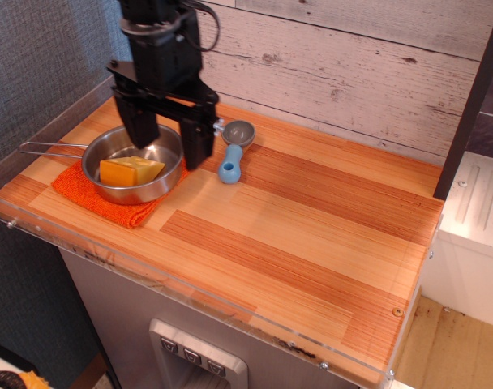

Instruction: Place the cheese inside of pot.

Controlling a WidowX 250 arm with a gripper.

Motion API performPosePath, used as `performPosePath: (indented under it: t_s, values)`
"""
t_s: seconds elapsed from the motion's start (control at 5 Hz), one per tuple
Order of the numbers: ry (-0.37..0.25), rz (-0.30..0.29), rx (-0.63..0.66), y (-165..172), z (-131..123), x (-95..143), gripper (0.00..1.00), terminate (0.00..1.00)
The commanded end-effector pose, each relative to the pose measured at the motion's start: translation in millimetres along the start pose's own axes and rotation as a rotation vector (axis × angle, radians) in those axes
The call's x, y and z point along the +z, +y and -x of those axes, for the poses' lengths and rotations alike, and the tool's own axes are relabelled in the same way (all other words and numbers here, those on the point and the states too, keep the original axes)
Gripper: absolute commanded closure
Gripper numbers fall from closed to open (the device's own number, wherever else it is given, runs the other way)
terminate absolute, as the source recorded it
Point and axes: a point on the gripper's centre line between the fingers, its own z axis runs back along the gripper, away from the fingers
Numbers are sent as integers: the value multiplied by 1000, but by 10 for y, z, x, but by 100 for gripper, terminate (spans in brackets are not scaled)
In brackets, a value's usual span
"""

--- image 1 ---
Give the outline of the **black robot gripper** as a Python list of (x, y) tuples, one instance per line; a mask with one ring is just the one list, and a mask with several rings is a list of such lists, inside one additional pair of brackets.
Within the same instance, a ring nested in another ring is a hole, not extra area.
[(201, 52), (182, 36), (130, 40), (132, 60), (112, 60), (118, 112), (131, 142), (143, 149), (159, 136), (156, 116), (180, 122), (188, 170), (212, 155), (218, 95), (199, 77)]

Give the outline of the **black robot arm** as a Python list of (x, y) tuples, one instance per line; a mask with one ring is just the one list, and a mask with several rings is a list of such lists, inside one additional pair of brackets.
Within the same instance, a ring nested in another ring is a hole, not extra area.
[(116, 106), (131, 142), (142, 149), (159, 138), (157, 117), (179, 124), (186, 167), (212, 155), (219, 96), (200, 78), (203, 69), (198, 1), (122, 1), (120, 28), (132, 59), (113, 60)]

